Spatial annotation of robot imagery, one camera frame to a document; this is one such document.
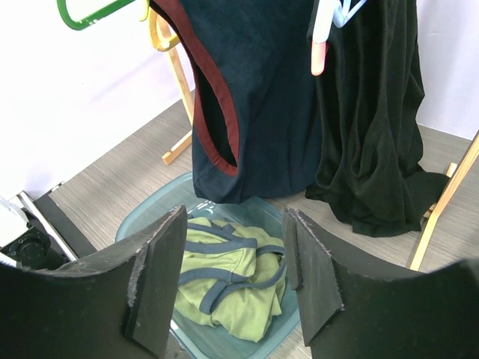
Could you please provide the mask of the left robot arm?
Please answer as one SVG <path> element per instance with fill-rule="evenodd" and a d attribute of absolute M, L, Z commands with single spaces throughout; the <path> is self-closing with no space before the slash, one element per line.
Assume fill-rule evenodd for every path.
<path fill-rule="evenodd" d="M 55 270 L 78 259 L 61 234 L 21 191 L 1 199 L 1 263 L 18 269 Z"/>

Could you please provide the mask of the green plastic hanger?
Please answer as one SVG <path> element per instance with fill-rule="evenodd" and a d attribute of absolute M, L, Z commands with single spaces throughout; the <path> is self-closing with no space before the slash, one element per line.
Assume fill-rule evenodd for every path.
<path fill-rule="evenodd" d="M 101 19 L 131 4 L 133 0 L 116 1 L 67 1 L 57 0 L 57 8 L 64 24 L 75 31 L 82 31 Z"/>

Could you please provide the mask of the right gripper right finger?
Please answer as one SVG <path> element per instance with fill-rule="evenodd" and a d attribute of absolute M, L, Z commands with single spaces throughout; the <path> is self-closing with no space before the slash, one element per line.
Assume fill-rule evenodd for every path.
<path fill-rule="evenodd" d="M 476 358 L 478 261 L 430 273 L 395 265 L 283 214 L 285 259 L 314 358 Z"/>

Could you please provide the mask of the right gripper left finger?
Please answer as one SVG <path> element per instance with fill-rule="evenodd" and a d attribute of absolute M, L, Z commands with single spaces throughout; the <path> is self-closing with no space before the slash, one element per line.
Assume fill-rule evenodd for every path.
<path fill-rule="evenodd" d="M 54 271 L 1 266 L 3 358 L 163 358 L 186 242 L 177 206 Z"/>

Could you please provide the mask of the yellow plastic hanger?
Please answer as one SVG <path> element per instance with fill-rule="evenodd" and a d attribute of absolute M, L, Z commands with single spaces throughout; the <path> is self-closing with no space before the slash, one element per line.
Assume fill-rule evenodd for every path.
<path fill-rule="evenodd" d="M 143 0 L 140 5 L 140 22 L 147 22 L 152 47 L 159 52 L 168 52 L 180 43 L 176 33 L 171 33 L 169 24 L 150 8 L 150 1 Z"/>

